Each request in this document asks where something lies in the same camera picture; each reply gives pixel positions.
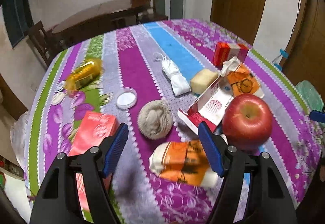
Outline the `orange white snack bag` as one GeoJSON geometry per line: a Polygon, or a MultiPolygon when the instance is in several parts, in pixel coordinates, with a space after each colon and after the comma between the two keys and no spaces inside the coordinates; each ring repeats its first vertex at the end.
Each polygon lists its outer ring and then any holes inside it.
{"type": "Polygon", "coordinates": [[[223,62],[221,76],[231,86],[234,97],[244,94],[255,95],[259,98],[264,97],[258,80],[236,56],[223,62]]]}

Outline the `red white medicine box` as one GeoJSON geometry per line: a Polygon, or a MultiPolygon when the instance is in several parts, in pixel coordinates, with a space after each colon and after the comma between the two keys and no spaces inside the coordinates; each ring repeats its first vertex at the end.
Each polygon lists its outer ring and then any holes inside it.
{"type": "Polygon", "coordinates": [[[187,111],[178,110],[177,115],[196,135],[201,122],[206,122],[208,128],[214,132],[233,99],[234,94],[227,78],[219,76],[187,111]]]}

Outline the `yellow sponge block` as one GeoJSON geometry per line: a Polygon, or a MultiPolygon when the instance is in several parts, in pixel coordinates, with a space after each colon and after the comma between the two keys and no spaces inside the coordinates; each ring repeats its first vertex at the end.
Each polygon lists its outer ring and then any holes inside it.
{"type": "Polygon", "coordinates": [[[202,69],[190,80],[192,92],[201,95],[218,76],[218,72],[202,69]]]}

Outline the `green lined trash bin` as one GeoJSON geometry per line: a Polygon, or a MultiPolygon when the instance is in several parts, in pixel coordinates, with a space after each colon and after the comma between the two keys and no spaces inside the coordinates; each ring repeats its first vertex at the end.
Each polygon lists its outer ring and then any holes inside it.
{"type": "MultiPolygon", "coordinates": [[[[309,112],[317,110],[324,112],[324,102],[321,95],[315,89],[315,87],[307,80],[301,81],[296,85],[297,91],[301,94],[302,98],[309,106],[309,112]]],[[[318,123],[322,129],[324,129],[324,123],[318,123]]]]}

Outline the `brown wooden door right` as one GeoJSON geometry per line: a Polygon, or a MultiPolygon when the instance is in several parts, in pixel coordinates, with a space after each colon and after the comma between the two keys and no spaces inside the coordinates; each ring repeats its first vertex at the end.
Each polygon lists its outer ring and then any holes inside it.
{"type": "Polygon", "coordinates": [[[324,0],[301,0],[282,72],[293,84],[309,81],[324,93],[324,0]]]}

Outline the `large red carton box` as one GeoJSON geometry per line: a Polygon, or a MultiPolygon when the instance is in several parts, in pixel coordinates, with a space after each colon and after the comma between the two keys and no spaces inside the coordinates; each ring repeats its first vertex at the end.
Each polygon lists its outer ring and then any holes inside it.
{"type": "Polygon", "coordinates": [[[68,156],[85,153],[93,146],[99,146],[104,138],[113,136],[118,127],[114,115],[87,111],[77,130],[68,156]]]}

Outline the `orange white wrapper front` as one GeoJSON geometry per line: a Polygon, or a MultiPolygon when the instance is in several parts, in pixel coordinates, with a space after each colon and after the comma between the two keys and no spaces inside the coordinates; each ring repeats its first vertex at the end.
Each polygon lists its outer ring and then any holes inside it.
{"type": "Polygon", "coordinates": [[[149,157],[149,169],[160,178],[205,188],[214,187],[219,178],[199,140],[160,144],[149,157]]]}

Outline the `small red carton box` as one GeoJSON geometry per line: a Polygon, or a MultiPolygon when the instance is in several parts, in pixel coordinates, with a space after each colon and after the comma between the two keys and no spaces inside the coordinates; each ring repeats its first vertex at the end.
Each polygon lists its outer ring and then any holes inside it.
{"type": "Polygon", "coordinates": [[[248,47],[238,43],[217,42],[212,63],[216,67],[221,67],[223,62],[237,57],[241,62],[245,61],[248,54],[248,47]]]}

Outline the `white plastic lid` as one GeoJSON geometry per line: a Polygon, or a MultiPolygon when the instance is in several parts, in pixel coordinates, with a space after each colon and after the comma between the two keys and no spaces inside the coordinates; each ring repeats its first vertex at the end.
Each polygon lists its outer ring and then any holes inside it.
{"type": "Polygon", "coordinates": [[[137,92],[131,87],[124,87],[116,93],[116,106],[122,110],[132,108],[137,103],[137,92]]]}

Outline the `beige yarn ball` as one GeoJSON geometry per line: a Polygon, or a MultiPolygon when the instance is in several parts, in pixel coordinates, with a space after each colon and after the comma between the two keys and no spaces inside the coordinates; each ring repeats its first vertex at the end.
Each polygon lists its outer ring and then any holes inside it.
{"type": "Polygon", "coordinates": [[[173,126],[173,116],[165,100],[152,100],[138,113],[138,129],[151,140],[165,138],[173,126]]]}

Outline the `yellow plastic bottle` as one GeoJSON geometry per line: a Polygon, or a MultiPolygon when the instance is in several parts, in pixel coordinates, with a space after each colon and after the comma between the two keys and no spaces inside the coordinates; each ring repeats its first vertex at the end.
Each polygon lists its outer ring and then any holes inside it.
{"type": "Polygon", "coordinates": [[[85,59],[82,64],[66,78],[65,90],[74,93],[94,81],[102,73],[102,60],[98,58],[85,59]]]}

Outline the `white crumpled cloth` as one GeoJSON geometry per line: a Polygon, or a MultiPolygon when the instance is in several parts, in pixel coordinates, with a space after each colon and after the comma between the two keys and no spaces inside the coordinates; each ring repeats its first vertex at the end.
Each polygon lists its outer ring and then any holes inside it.
{"type": "Polygon", "coordinates": [[[175,96],[191,92],[191,87],[186,78],[181,74],[179,67],[171,59],[159,52],[154,52],[154,60],[161,62],[162,71],[171,82],[175,96]]]}

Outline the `wooden chair by window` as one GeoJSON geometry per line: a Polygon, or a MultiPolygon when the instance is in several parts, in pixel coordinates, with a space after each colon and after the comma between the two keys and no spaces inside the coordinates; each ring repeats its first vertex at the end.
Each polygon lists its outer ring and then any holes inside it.
{"type": "Polygon", "coordinates": [[[40,53],[45,64],[50,66],[54,57],[56,57],[60,50],[57,48],[55,39],[52,35],[45,31],[42,21],[39,21],[27,29],[26,33],[36,50],[40,53]]]}

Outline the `dark window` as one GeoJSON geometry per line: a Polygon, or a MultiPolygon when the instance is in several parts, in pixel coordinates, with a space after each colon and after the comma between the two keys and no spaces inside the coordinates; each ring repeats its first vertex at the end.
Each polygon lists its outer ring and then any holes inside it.
{"type": "Polygon", "coordinates": [[[9,41],[14,48],[34,24],[29,2],[28,0],[5,0],[2,10],[9,41]]]}

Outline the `blue tape on wall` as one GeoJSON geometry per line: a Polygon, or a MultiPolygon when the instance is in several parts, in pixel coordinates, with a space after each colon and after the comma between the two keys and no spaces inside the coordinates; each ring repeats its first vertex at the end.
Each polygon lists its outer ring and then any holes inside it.
{"type": "Polygon", "coordinates": [[[281,61],[288,59],[288,56],[289,54],[286,50],[280,49],[279,55],[272,60],[272,63],[278,70],[282,71],[281,61]]]}

